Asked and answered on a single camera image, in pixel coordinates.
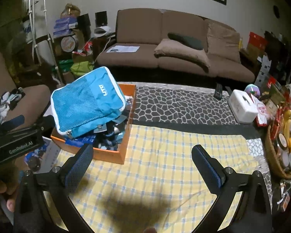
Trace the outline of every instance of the human hand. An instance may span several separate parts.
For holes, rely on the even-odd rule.
[[[6,206],[11,212],[14,212],[15,209],[18,176],[19,170],[14,165],[14,162],[0,165],[0,194],[6,193],[9,195]]]

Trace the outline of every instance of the pile of clothes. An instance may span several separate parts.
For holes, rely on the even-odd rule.
[[[5,122],[9,110],[15,109],[17,103],[25,96],[22,88],[13,89],[0,97],[0,124]]]

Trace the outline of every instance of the beige pillow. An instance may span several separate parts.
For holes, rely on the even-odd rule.
[[[209,23],[207,42],[208,53],[241,62],[239,56],[240,34],[216,23]]]
[[[167,38],[163,39],[154,49],[154,55],[188,60],[210,68],[210,62],[204,50],[196,50]]]

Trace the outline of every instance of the paper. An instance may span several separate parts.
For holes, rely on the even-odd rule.
[[[114,46],[110,48],[107,53],[109,52],[136,52],[140,46]]]

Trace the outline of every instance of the green bag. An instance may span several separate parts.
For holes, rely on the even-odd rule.
[[[88,61],[74,63],[72,67],[70,67],[70,71],[75,76],[82,76],[85,75],[93,70],[93,65],[90,64]]]

